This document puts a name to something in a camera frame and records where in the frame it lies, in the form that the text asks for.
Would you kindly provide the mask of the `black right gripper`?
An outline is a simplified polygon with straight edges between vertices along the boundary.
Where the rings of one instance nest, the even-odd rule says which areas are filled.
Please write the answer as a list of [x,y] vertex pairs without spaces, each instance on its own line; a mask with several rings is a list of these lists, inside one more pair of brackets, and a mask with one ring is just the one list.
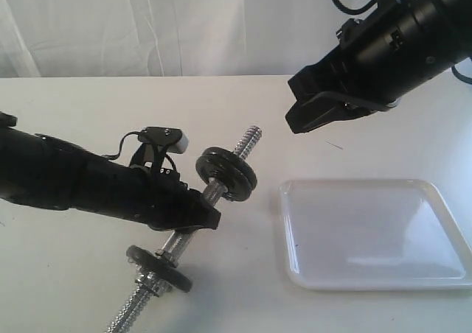
[[285,120],[299,134],[386,112],[456,61],[457,26],[443,4],[382,4],[364,20],[346,21],[338,46],[288,80],[296,102]]

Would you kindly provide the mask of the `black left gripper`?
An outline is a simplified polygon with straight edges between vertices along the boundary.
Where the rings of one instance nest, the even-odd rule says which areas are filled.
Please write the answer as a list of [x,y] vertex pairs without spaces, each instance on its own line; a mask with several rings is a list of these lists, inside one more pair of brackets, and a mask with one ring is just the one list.
[[123,167],[99,196],[99,214],[145,224],[156,231],[216,230],[221,213],[180,174]]

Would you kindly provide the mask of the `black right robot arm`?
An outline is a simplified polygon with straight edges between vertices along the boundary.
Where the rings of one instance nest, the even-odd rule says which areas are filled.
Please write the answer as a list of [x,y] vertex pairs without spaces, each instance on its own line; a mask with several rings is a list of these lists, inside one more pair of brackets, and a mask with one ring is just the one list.
[[338,45],[288,82],[293,133],[387,112],[471,56],[471,0],[371,0],[336,33]]

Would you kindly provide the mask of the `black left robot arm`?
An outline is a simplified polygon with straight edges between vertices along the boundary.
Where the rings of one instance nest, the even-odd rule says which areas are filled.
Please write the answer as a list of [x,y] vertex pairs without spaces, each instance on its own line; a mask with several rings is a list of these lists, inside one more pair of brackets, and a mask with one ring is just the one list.
[[148,225],[153,230],[215,230],[220,212],[180,180],[170,153],[182,154],[181,130],[146,127],[134,132],[141,145],[129,165],[119,155],[96,155],[68,141],[16,129],[1,114],[1,198],[53,211],[77,209]]

